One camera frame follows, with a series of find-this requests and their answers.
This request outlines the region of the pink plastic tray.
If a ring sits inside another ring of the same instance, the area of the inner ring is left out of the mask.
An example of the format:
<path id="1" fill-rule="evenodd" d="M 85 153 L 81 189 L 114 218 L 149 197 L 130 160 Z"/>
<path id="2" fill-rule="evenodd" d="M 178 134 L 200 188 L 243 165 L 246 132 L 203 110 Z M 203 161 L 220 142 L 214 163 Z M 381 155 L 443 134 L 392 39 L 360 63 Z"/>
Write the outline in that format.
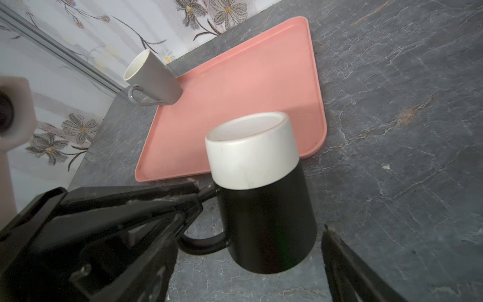
<path id="1" fill-rule="evenodd" d="M 327 137 L 309 21 L 297 16 L 179 76 L 181 99 L 159 106 L 135 168 L 138 182 L 206 174 L 205 136 L 235 118 L 290 117 L 302 158 Z"/>

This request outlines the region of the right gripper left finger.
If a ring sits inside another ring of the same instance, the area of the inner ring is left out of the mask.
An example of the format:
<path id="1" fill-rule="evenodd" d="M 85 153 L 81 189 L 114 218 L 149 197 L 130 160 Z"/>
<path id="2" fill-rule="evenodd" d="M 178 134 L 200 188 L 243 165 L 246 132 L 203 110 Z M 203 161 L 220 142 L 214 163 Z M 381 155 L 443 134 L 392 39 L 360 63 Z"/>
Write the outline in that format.
<path id="1" fill-rule="evenodd" d="M 2 301 L 165 301 L 215 185 L 58 187 L 1 229 Z"/>

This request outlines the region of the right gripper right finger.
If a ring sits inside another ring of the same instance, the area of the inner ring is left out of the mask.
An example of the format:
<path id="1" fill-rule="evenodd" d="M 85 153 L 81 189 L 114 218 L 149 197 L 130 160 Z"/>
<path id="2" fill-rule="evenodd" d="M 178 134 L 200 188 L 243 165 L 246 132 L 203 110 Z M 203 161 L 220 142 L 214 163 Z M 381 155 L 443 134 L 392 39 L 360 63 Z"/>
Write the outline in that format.
<path id="1" fill-rule="evenodd" d="M 406 301 L 328 226 L 321 251 L 333 301 Z"/>

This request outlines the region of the black and white mug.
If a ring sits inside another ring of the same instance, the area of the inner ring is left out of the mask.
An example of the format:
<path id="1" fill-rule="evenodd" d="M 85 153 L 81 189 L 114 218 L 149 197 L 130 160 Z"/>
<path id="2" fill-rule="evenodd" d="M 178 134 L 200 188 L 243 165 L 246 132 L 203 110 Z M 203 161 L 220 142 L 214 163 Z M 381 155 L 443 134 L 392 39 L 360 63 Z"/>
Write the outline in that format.
<path id="1" fill-rule="evenodd" d="M 222 233 L 179 238 L 191 255 L 227 249 L 242 268 L 281 273 L 311 252 L 317 225 L 289 116 L 280 111 L 237 118 L 205 137 L 213 184 L 199 196 L 217 198 Z"/>

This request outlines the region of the light grey mug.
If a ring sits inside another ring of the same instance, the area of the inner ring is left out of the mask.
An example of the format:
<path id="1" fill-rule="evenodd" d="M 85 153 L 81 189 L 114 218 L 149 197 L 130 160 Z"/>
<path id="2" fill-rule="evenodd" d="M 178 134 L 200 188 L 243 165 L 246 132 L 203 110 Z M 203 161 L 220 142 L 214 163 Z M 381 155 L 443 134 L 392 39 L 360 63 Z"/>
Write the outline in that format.
<path id="1" fill-rule="evenodd" d="M 183 90 L 177 78 L 149 49 L 143 50 L 132 60 L 123 79 L 130 85 L 129 100 L 138 106 L 171 106 L 182 96 Z M 139 101 L 134 96 L 135 91 L 153 99 L 153 102 Z"/>

